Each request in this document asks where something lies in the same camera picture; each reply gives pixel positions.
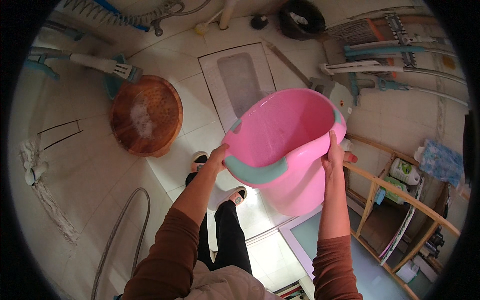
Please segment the floor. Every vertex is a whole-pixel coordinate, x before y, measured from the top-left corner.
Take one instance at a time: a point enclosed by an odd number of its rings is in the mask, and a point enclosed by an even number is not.
[[[261,31],[250,27],[251,17],[232,19],[229,29],[221,31],[210,24],[204,36],[187,30],[162,40],[128,58],[128,62],[169,80],[180,95],[183,125],[168,154],[148,157],[153,172],[174,202],[185,189],[190,159],[196,151],[211,152],[220,145],[225,132],[208,91],[198,58],[228,48],[269,41],[277,46],[307,77],[324,77],[318,64],[326,62],[323,47],[315,40],[297,41],[283,37],[271,22]],[[306,87],[270,50],[264,46],[276,90]],[[229,172],[219,173],[216,190],[227,191],[241,185]],[[240,226],[249,239],[288,220],[263,200],[257,189],[247,188],[246,201],[237,208]],[[209,244],[217,250],[214,211],[207,211]],[[279,289],[305,272],[279,233],[260,244],[249,246],[253,274],[270,290]]]

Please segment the wooden rack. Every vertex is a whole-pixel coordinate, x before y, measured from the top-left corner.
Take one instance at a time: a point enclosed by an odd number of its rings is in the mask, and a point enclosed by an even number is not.
[[[354,198],[356,199],[357,201],[360,201],[361,202],[361,206],[364,207],[363,209],[363,213],[361,214],[362,215],[362,218],[361,218],[361,221],[360,221],[360,224],[357,228],[356,231],[354,231],[353,229],[351,230],[351,234],[360,242],[360,244],[362,244],[367,250],[368,252],[370,252],[370,254],[378,261],[380,262],[381,261],[381,258],[379,257],[379,253],[378,253],[378,249],[374,249],[374,247],[372,247],[369,242],[365,239],[365,237],[362,236],[362,229],[365,229],[365,224],[367,222],[376,222],[375,225],[378,225],[379,223],[379,220],[378,219],[375,219],[376,217],[375,216],[378,216],[378,214],[373,214],[372,213],[372,209],[373,209],[373,203],[374,203],[374,197],[375,197],[375,194],[377,192],[377,189],[379,187],[383,187],[385,188],[387,191],[390,191],[392,193],[395,193],[397,194],[399,197],[403,198],[405,200],[405,202],[409,203],[410,205],[412,205],[413,207],[415,207],[416,211],[415,211],[415,214],[425,214],[427,217],[425,218],[425,221],[423,222],[422,226],[420,227],[420,229],[418,230],[418,232],[410,239],[410,238],[406,238],[407,240],[409,240],[409,245],[407,247],[407,250],[405,251],[405,254],[403,256],[403,258],[401,259],[401,261],[395,265],[393,268],[391,268],[387,263],[384,263],[383,264],[383,267],[385,268],[385,270],[400,284],[400,286],[410,295],[410,297],[412,299],[419,299],[419,297],[410,289],[410,287],[407,285],[407,283],[405,283],[400,277],[398,277],[395,273],[404,265],[406,264],[409,260],[413,259],[414,256],[418,253],[418,251],[423,247],[423,245],[427,242],[427,240],[432,236],[432,234],[436,231],[436,229],[439,227],[439,226],[442,226],[443,228],[447,229],[448,231],[450,231],[452,234],[454,234],[456,237],[458,237],[460,235],[460,231],[455,228],[450,222],[448,222],[447,220],[445,220],[441,215],[443,214],[443,209],[444,209],[444,204],[446,202],[446,199],[448,197],[448,190],[447,190],[447,187],[446,185],[444,184],[440,190],[440,193],[439,193],[439,196],[437,197],[437,201],[436,201],[436,204],[433,208],[430,208],[428,207],[426,204],[420,202],[419,200],[415,199],[414,197],[412,197],[411,195],[409,195],[408,193],[396,188],[394,185],[390,184],[389,182],[386,182],[384,180],[384,178],[388,175],[388,172],[389,172],[389,169],[393,163],[393,161],[399,157],[411,164],[413,164],[414,166],[418,166],[418,162],[416,160],[414,160],[412,157],[409,157],[403,153],[400,153],[398,151],[395,151],[391,148],[388,148],[384,145],[381,145],[379,143],[376,143],[376,142],[373,142],[371,140],[368,140],[366,138],[363,138],[363,137],[360,137],[360,136],[357,136],[357,135],[353,135],[353,134],[349,134],[347,133],[346,138],[348,139],[353,139],[353,140],[357,140],[359,142],[362,142],[362,143],[365,143],[365,144],[368,144],[370,146],[373,146],[375,148],[378,148],[382,151],[385,151],[387,153],[390,153],[391,154],[391,157],[389,159],[389,161],[387,162],[387,164],[385,165],[384,169],[382,170],[382,172],[379,174],[379,176],[375,176],[349,162],[344,162],[343,163],[343,166],[347,169],[347,172],[346,172],[346,177],[348,176],[347,173],[352,171],[352,172],[355,172],[361,176],[363,176],[364,178],[368,179],[371,183],[370,183],[370,191],[369,191],[369,194],[368,194],[368,197],[365,199],[363,198],[362,196],[360,196],[359,194],[357,194],[356,192],[354,192],[353,190],[351,190],[349,187],[348,187],[348,182],[346,181],[346,189],[347,189],[347,195],[350,196],[351,198]],[[399,204],[395,204],[393,202],[390,202],[390,203],[386,203],[385,205],[380,205],[378,206],[378,208],[382,208],[382,212],[380,212],[380,214],[384,214],[384,216],[387,216],[391,211],[392,209],[397,209],[397,211],[399,211],[398,213],[398,217],[397,217],[397,220],[398,219],[402,219],[405,214],[406,214],[406,211],[405,211],[405,207],[406,205],[399,205]],[[396,230],[398,229],[398,221],[397,220],[391,220],[392,218],[389,219],[390,221],[390,227],[392,228],[392,230]]]

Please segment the metal hose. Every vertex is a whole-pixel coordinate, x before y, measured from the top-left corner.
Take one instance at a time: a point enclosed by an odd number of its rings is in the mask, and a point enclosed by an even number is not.
[[[108,254],[108,251],[110,250],[110,246],[112,245],[113,238],[115,237],[115,234],[117,233],[117,229],[120,225],[120,221],[122,220],[123,216],[125,215],[125,212],[127,211],[128,205],[130,205],[130,202],[132,201],[133,197],[139,191],[143,191],[145,193],[145,196],[147,197],[148,208],[147,208],[147,215],[146,215],[145,221],[144,221],[144,226],[142,227],[142,232],[140,233],[140,238],[138,239],[137,250],[135,251],[135,256],[133,258],[132,272],[130,274],[130,278],[133,277],[133,272],[135,271],[135,267],[137,266],[138,254],[140,252],[140,247],[142,245],[142,240],[144,239],[144,233],[145,233],[145,228],[147,227],[148,217],[150,216],[150,196],[148,195],[146,189],[144,189],[144,188],[138,188],[135,191],[133,191],[133,193],[128,198],[127,203],[125,203],[125,206],[123,207],[123,209],[122,209],[122,211],[121,211],[121,213],[120,213],[120,215],[117,219],[117,222],[113,226],[112,232],[110,233],[110,237],[108,238],[105,249],[103,250],[102,258],[100,259],[100,262],[98,263],[98,269],[96,271],[95,280],[93,282],[92,297],[90,298],[91,300],[96,300],[96,294],[97,294],[97,291],[98,291],[98,283],[100,281],[100,276],[102,275],[103,266],[105,264],[105,260],[107,259],[107,254]]]
[[[172,16],[183,16],[197,12],[205,7],[210,0],[205,0],[203,4],[188,12],[183,12],[185,4],[181,0],[162,0],[159,2],[161,2],[160,5],[155,7],[152,11],[137,15],[123,15],[118,12],[111,12],[92,0],[66,0],[63,7],[67,8],[70,6],[72,12],[78,12],[79,15],[91,18],[92,20],[99,18],[99,23],[105,22],[106,24],[111,25],[149,26],[153,20],[163,20]],[[177,11],[172,11],[177,5],[179,5],[180,8]]]

